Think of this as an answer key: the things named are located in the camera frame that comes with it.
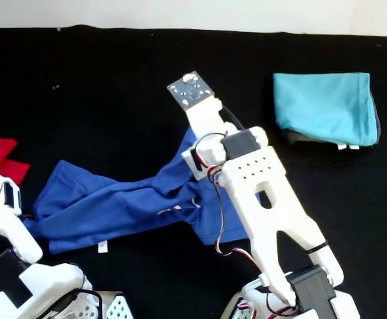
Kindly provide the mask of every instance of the red cloth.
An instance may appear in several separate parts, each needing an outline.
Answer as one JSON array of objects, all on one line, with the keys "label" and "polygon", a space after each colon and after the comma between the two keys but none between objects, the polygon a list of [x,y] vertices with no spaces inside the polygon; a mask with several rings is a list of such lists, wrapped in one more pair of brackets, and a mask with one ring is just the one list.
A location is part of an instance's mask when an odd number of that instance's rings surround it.
[{"label": "red cloth", "polygon": [[20,185],[30,165],[6,158],[16,148],[16,145],[17,142],[11,138],[0,138],[0,175],[10,177],[17,185]]}]

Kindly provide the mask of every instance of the light blue towel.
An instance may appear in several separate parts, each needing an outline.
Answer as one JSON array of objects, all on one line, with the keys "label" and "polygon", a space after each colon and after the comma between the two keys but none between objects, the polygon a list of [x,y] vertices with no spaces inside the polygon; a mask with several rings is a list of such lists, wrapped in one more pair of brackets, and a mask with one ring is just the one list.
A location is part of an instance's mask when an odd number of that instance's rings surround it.
[{"label": "light blue towel", "polygon": [[308,138],[371,146],[380,126],[368,73],[273,75],[278,126]]}]

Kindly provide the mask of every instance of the white wall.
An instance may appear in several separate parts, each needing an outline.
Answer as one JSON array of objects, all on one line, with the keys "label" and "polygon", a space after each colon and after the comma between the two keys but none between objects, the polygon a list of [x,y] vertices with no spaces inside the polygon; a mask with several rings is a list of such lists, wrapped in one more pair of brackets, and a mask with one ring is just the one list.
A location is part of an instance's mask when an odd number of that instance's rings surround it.
[{"label": "white wall", "polygon": [[387,35],[387,0],[0,0],[0,27]]}]

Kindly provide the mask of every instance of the white plastic part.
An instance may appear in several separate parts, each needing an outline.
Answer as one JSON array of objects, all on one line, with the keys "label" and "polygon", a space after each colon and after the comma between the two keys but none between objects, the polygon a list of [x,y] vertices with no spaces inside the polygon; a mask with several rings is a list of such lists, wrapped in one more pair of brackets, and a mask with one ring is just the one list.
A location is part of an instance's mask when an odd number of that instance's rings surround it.
[{"label": "white plastic part", "polygon": [[19,218],[2,202],[0,202],[0,235],[6,237],[20,258],[30,264],[36,263],[43,255],[40,246]]},{"label": "white plastic part", "polygon": [[[260,266],[263,286],[269,286],[284,303],[295,305],[295,293],[278,263],[277,231],[284,231],[304,250],[325,242],[318,225],[305,213],[285,177],[285,169],[275,150],[267,146],[227,161],[219,182],[226,188],[251,241],[251,252]],[[256,193],[265,191],[272,208],[261,206]],[[315,261],[334,271],[335,282],[342,270],[331,250],[318,254]]]},{"label": "white plastic part", "polygon": [[214,96],[210,96],[186,110],[186,115],[195,136],[202,137],[211,132],[221,131],[223,127],[223,120],[219,115],[221,109],[221,101]]},{"label": "white plastic part", "polygon": [[77,299],[72,302],[61,313],[54,316],[54,319],[97,319],[99,317],[99,311],[97,305],[92,302],[91,295],[83,296],[85,294],[80,293]]},{"label": "white plastic part", "polygon": [[253,315],[252,309],[237,309],[233,313],[233,316],[231,319],[251,319],[251,316]]},{"label": "white plastic part", "polygon": [[74,265],[47,266],[33,264],[19,275],[32,297],[16,308],[4,292],[0,292],[0,319],[37,318],[67,292],[92,289],[82,271]]},{"label": "white plastic part", "polygon": [[[232,135],[232,134],[237,132],[237,129],[232,123],[225,122],[222,127],[220,127],[218,130],[213,130],[212,132],[219,132],[222,134],[225,134],[227,132],[229,135]],[[195,135],[195,136],[198,139],[203,137],[203,135],[202,136]],[[197,149],[199,149],[199,154],[204,159],[204,161],[206,163],[217,164],[217,163],[224,162],[225,157],[226,157],[226,152],[223,149],[223,145],[220,143],[220,140],[222,138],[223,138],[223,136],[214,135],[214,136],[204,138],[203,141],[201,141],[198,144]],[[195,179],[199,181],[200,179],[207,177],[207,169],[205,167],[202,167],[202,170],[199,171],[196,168],[195,161],[192,158],[192,155],[190,152],[192,148],[193,148],[193,146],[190,149],[184,151],[182,153],[182,157],[184,158],[187,165],[191,169]]]},{"label": "white plastic part", "polygon": [[106,319],[133,319],[132,312],[124,296],[115,297],[106,312]]},{"label": "white plastic part", "polygon": [[337,290],[335,291],[335,294],[336,297],[331,299],[330,302],[337,318],[359,319],[360,314],[351,295]]},{"label": "white plastic part", "polygon": [[256,279],[246,284],[241,291],[242,296],[248,302],[250,307],[256,309],[257,319],[267,318],[271,315],[271,312],[269,309],[267,309],[266,298],[268,298],[269,306],[271,309],[278,310],[287,306],[287,304],[284,304],[281,299],[275,296],[275,294],[269,294],[267,297],[267,293],[259,292],[256,288],[260,287],[261,285],[261,280]]},{"label": "white plastic part", "polygon": [[315,309],[311,309],[308,312],[305,312],[304,314],[299,314],[295,318],[296,319],[320,319]]}]

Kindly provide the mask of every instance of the blue shirt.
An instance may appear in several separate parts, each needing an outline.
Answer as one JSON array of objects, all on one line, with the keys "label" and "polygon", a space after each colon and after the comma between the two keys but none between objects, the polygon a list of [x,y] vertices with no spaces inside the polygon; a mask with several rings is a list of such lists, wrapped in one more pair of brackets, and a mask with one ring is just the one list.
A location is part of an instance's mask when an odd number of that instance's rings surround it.
[{"label": "blue shirt", "polygon": [[[184,221],[205,245],[214,244],[221,227],[219,200],[207,178],[200,181],[182,157],[195,143],[185,134],[174,159],[156,176],[118,182],[60,161],[35,201],[35,220],[24,224],[34,237],[49,240],[51,253],[95,245],[115,237]],[[226,230],[221,242],[247,238],[224,189]]]}]

